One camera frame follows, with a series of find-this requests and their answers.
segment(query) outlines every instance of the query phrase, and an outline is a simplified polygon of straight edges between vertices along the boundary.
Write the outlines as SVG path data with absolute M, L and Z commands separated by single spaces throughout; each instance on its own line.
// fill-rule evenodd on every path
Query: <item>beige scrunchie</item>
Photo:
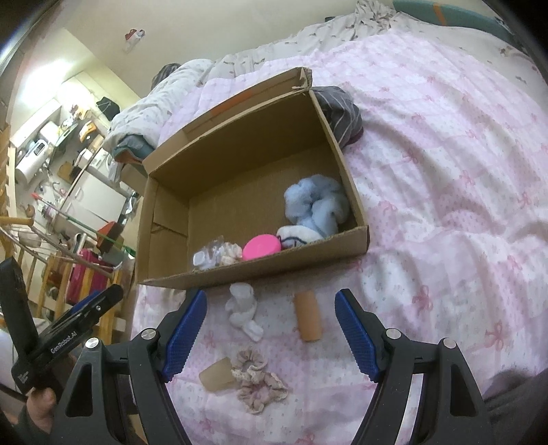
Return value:
M 233 364 L 232 375 L 240 384 L 238 399 L 251 414 L 262 413 L 266 405 L 279 402 L 288 394 L 280 378 L 264 371 L 265 367 L 266 360 L 251 347 L 240 351 Z

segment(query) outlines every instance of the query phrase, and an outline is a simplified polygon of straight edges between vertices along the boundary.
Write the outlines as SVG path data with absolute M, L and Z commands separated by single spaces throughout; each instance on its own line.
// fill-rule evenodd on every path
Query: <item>plastic bag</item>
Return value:
M 192 265 L 198 270 L 217 266 L 228 266 L 242 259 L 242 248 L 237 244 L 225 243 L 222 236 L 202 247 L 192 257 Z

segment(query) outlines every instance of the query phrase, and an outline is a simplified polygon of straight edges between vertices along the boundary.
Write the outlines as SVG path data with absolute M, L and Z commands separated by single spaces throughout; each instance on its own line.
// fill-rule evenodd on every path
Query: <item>bed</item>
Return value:
M 418 2 L 398 0 L 396 3 L 412 5 Z M 310 25 L 286 39 L 229 54 L 215 62 L 196 59 L 184 63 L 148 96 L 112 120 L 103 148 L 113 152 L 126 136 L 138 135 L 142 137 L 141 145 L 146 145 L 149 152 L 155 149 L 160 142 L 162 127 L 181 108 L 186 94 L 211 79 L 235 78 L 254 72 L 272 60 L 310 55 L 314 51 L 329 51 L 345 42 L 383 34 L 389 30 L 429 38 L 472 55 L 498 71 L 525 91 L 544 111 L 548 111 L 548 86 L 539 70 L 527 55 L 505 41 L 474 28 L 433 25 L 404 12 L 397 12 L 376 0 L 358 0 L 352 14 Z
M 253 52 L 202 62 L 201 85 L 186 91 L 157 131 L 156 144 L 294 66 L 310 67 L 314 85 L 344 88 L 364 120 L 364 136 L 343 152 L 368 213 L 369 252 L 251 283 L 265 332 L 256 347 L 290 389 L 260 415 L 248 414 L 234 391 L 210 394 L 198 380 L 204 368 L 249 345 L 227 322 L 228 287 L 207 290 L 204 325 L 183 372 L 168 384 L 195 443 L 351 442 L 375 385 L 360 374 L 335 318 L 334 295 L 344 287 L 412 339 L 455 339 L 482 392 L 503 371 L 534 375 L 548 366 L 546 85 L 526 56 L 493 46 L 495 38 L 480 31 L 435 30 L 374 2 L 360 1 L 356 14 L 354 25 L 368 23 L 366 35 L 343 26 L 349 16 L 318 26 L 316 34 L 338 27 L 336 38 L 345 41 L 332 47 L 288 50 L 257 64 Z M 460 49 L 465 41 L 485 54 Z M 292 296 L 309 289 L 324 333 L 305 344 Z M 139 287 L 133 334 L 156 326 L 183 298 Z M 412 386 L 399 443 L 409 438 L 419 389 Z

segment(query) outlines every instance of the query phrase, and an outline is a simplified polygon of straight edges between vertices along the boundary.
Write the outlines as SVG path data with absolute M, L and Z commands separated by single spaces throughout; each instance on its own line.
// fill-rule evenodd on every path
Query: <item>metal screw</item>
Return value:
M 141 332 L 141 337 L 145 340 L 151 340 L 156 336 L 156 330 L 152 328 L 145 329 Z
M 443 339 L 443 345 L 445 347 L 448 347 L 449 349 L 455 349 L 456 348 L 456 341 L 451 338 L 444 338 Z
M 386 330 L 386 336 L 392 340 L 397 340 L 402 336 L 402 333 L 396 328 L 389 328 Z
M 91 337 L 88 341 L 85 342 L 85 346 L 88 349 L 93 349 L 99 344 L 99 339 L 96 337 Z

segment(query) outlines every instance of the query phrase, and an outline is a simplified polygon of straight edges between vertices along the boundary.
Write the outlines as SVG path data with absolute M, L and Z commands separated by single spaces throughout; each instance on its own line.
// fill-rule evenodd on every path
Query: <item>pink round container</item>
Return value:
M 279 239 L 274 235 L 257 235 L 249 240 L 242 250 L 242 259 L 244 261 L 254 260 L 261 256 L 272 255 L 280 252 L 282 245 Z

